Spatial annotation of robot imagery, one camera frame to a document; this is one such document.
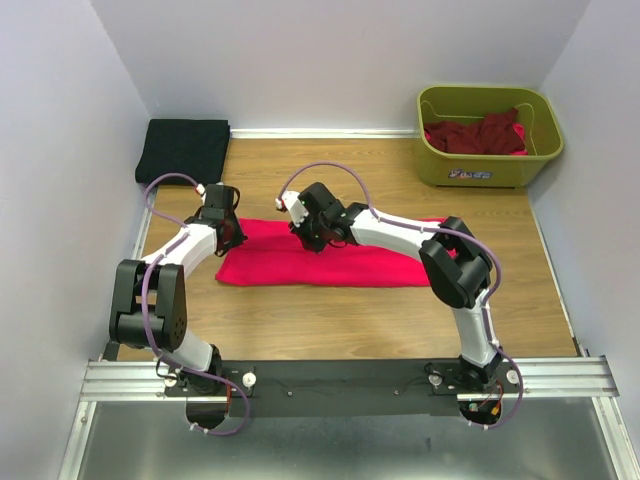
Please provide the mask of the pink t shirt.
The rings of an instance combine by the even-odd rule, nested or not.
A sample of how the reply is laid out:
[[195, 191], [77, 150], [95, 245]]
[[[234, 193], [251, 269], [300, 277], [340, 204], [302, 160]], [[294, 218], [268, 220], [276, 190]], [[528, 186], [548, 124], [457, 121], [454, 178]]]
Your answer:
[[428, 287], [422, 264], [373, 246], [307, 251], [285, 221], [244, 218], [247, 240], [224, 258], [215, 279], [233, 286]]

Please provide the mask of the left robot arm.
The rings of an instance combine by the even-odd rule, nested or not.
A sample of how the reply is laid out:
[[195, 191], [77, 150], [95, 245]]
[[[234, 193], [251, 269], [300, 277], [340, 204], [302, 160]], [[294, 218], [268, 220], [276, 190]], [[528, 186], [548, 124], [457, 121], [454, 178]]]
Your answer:
[[201, 395], [222, 380], [219, 349], [188, 328], [186, 280], [211, 256], [222, 257], [247, 240], [236, 215], [240, 191], [232, 186], [198, 186], [202, 205], [180, 223], [178, 233], [154, 253], [126, 259], [116, 268], [110, 340], [148, 349], [179, 368]]

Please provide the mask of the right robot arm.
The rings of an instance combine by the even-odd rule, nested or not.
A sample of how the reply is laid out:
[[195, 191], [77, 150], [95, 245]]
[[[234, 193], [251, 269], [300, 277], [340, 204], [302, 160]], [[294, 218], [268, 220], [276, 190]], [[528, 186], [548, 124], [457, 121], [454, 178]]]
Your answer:
[[462, 220], [409, 221], [363, 203], [345, 207], [320, 182], [301, 192], [284, 191], [277, 208], [289, 213], [290, 231], [309, 251], [339, 243], [382, 248], [420, 262], [435, 296], [452, 308], [461, 345], [456, 372], [432, 366], [431, 373], [474, 392], [494, 383], [502, 356], [488, 310], [492, 262]]

